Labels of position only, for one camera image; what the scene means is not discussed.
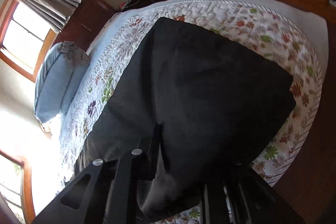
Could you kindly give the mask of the black cargo pants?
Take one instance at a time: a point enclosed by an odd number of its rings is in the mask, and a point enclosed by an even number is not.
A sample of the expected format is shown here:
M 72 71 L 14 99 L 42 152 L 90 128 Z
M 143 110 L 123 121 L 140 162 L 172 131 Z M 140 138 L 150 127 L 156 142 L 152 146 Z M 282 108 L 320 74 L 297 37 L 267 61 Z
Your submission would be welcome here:
M 205 178 L 250 164 L 295 107 L 293 76 L 200 26 L 160 18 L 143 38 L 74 166 L 118 159 L 163 127 L 153 182 L 140 182 L 139 217 L 159 221 L 197 205 Z

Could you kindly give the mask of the wooden framed side window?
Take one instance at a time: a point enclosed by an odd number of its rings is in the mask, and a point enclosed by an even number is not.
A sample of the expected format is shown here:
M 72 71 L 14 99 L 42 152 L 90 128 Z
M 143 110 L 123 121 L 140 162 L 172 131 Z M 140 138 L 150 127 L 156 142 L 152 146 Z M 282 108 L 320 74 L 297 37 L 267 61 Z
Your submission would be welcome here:
M 13 223 L 32 223 L 36 217 L 31 165 L 24 157 L 1 152 L 1 210 Z

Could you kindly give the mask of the folded light blue duvet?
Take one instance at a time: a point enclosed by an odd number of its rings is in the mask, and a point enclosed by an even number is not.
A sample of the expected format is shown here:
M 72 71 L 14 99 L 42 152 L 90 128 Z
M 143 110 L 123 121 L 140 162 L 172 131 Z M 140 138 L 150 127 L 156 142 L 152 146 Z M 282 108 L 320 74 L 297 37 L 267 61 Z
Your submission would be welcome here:
M 48 52 L 35 80 L 34 114 L 42 124 L 66 115 L 90 58 L 74 42 L 56 43 Z

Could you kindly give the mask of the floral quilted bedspread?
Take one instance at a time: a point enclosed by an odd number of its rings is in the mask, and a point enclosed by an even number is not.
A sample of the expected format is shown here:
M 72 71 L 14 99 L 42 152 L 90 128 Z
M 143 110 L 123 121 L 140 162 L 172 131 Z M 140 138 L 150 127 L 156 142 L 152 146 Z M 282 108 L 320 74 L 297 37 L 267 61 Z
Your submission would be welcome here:
M 249 165 L 274 185 L 300 151 L 316 116 L 324 74 L 313 44 L 288 18 L 267 7 L 229 0 L 174 0 L 114 15 L 88 49 L 90 65 L 60 128 L 56 192 L 74 177 L 84 142 L 135 51 L 160 18 L 194 24 L 247 47 L 293 76 L 295 107 L 264 151 Z M 177 223 L 197 223 L 200 207 L 177 213 Z

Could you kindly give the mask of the dark wooden headboard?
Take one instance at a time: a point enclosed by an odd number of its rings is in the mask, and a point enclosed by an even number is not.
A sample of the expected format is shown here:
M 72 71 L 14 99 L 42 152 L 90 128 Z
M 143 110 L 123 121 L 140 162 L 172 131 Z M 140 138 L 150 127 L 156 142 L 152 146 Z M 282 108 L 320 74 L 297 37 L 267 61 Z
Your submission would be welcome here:
M 56 36 L 53 45 L 61 42 L 74 42 L 83 51 L 117 12 L 104 0 L 82 0 L 62 31 Z

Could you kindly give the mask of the grey curtain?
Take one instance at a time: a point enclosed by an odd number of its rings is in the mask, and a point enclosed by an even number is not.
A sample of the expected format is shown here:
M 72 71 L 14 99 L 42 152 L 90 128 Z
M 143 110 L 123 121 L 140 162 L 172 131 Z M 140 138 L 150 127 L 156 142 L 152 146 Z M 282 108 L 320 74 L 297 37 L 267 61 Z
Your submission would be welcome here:
M 81 0 L 19 0 L 41 16 L 55 33 L 63 30 Z

